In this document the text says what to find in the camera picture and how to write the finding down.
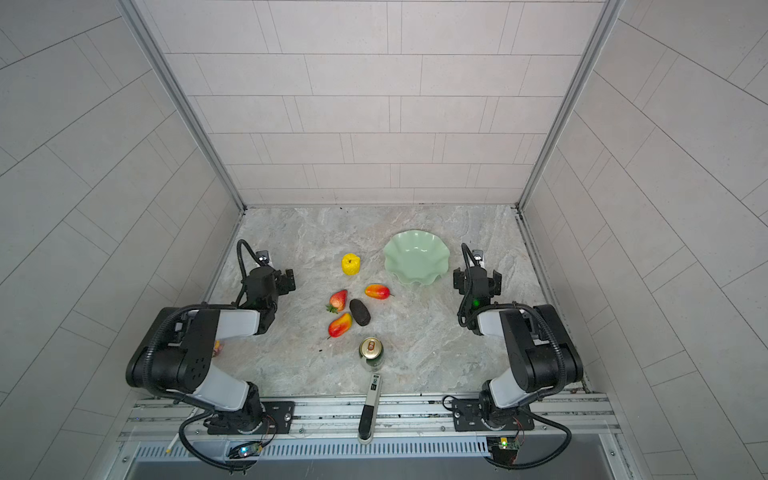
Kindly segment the green wavy fruit bowl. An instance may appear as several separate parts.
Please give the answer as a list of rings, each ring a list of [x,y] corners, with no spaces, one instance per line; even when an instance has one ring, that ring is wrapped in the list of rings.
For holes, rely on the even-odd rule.
[[[438,236],[426,231],[396,234],[383,254],[385,269],[403,285],[431,285],[449,269],[450,250]]]

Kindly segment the red fake strawberry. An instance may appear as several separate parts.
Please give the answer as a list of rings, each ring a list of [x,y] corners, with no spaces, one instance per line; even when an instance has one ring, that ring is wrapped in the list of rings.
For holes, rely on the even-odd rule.
[[[326,310],[331,313],[343,312],[346,308],[348,292],[340,290],[335,292],[328,300]]]

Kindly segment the red yellow fake pear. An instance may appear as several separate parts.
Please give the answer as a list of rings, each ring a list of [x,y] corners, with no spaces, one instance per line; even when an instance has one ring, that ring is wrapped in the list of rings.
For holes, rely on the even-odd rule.
[[[353,318],[350,313],[346,312],[329,324],[328,334],[331,338],[338,338],[349,331],[352,324]]]

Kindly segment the yellow fake bell pepper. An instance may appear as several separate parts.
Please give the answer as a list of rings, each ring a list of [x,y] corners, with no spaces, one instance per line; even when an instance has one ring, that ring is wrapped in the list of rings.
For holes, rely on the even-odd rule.
[[[361,268],[361,259],[358,255],[349,253],[343,256],[342,271],[345,275],[354,276],[357,275]]]

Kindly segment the red yellow fake mango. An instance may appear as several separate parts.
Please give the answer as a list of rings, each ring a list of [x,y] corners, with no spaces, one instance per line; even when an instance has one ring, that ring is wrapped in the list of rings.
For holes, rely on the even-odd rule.
[[[391,296],[390,289],[387,286],[382,284],[368,285],[365,288],[364,293],[366,296],[370,298],[378,299],[378,300],[385,300]]]

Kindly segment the dark fake avocado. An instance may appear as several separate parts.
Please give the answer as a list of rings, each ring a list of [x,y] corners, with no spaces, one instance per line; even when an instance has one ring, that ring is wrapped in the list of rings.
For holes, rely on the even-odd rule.
[[[349,302],[349,310],[353,320],[360,326],[367,326],[371,322],[371,314],[362,300],[352,299]]]

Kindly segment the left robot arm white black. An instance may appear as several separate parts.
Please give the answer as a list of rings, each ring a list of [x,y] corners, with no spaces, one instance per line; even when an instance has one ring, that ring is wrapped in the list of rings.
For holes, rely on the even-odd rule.
[[[287,434],[294,404],[263,402],[258,387],[213,364],[218,341],[265,334],[278,300],[296,289],[294,273],[258,266],[242,279],[244,304],[162,309],[129,360],[126,382],[204,414],[210,435]]]

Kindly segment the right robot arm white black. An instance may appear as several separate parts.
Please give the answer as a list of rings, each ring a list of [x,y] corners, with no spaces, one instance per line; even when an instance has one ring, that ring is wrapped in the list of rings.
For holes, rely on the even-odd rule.
[[[477,399],[451,402],[458,431],[531,430],[529,405],[583,380],[580,355],[556,309],[497,303],[502,275],[478,266],[453,271],[453,288],[462,295],[459,325],[478,336],[504,340],[507,369],[486,381]]]

